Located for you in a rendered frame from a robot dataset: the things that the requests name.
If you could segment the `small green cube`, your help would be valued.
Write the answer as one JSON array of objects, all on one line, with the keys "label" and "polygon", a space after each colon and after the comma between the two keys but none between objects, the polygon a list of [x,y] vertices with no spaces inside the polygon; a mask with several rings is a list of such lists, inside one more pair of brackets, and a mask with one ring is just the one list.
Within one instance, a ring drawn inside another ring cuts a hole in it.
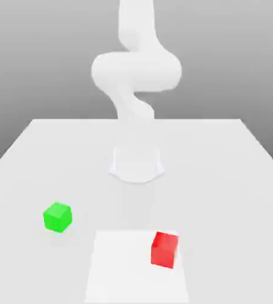
[{"label": "small green cube", "polygon": [[62,233],[72,223],[72,210],[66,204],[54,202],[43,212],[45,228]]}]

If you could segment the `small red cube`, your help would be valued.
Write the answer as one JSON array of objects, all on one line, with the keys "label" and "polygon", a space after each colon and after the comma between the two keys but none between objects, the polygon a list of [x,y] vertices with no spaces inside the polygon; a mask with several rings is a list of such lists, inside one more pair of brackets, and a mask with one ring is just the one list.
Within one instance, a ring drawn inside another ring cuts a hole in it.
[{"label": "small red cube", "polygon": [[151,264],[173,269],[178,244],[178,235],[157,231],[151,244]]}]

